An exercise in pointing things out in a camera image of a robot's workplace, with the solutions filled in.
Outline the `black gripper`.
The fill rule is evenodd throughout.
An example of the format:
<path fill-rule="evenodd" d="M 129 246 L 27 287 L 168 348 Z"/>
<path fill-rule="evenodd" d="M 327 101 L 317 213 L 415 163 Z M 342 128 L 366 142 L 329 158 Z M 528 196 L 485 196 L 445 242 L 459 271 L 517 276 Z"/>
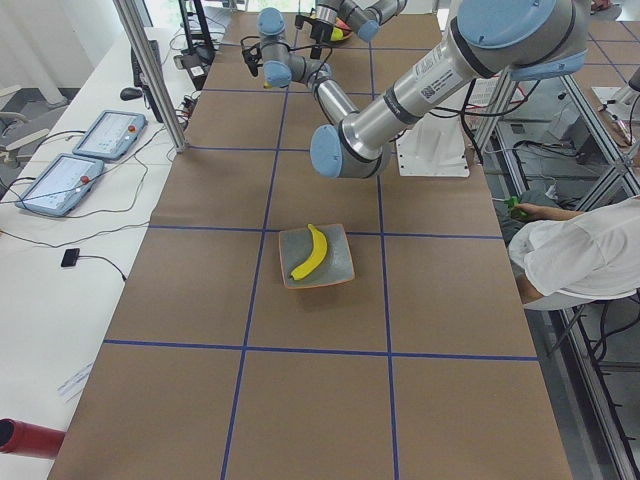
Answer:
<path fill-rule="evenodd" d="M 310 36 L 317 44 L 329 43 L 334 29 L 331 19 L 312 18 Z"/>

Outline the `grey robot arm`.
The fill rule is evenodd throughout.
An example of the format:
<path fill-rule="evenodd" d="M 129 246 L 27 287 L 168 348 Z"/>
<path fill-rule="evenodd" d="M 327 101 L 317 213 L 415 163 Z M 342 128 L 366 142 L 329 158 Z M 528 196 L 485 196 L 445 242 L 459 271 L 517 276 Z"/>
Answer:
<path fill-rule="evenodd" d="M 380 0 L 361 8 L 352 0 L 316 1 L 311 38 L 317 43 L 328 43 L 336 21 L 340 19 L 358 38 L 370 42 L 382 25 L 403 12 L 406 4 L 406 0 Z"/>
<path fill-rule="evenodd" d="M 587 1 L 462 1 L 440 43 L 366 108 L 358 109 L 320 59 L 336 21 L 362 40 L 405 8 L 378 1 L 362 9 L 354 1 L 319 1 L 310 18 L 312 54 L 293 52 L 285 20 L 273 7 L 258 14 L 259 51 L 266 83 L 307 86 L 328 119 L 310 144 L 313 168 L 329 178 L 366 179 L 387 167 L 390 143 L 475 79 L 507 69 L 514 81 L 572 74 L 585 62 L 590 4 Z"/>

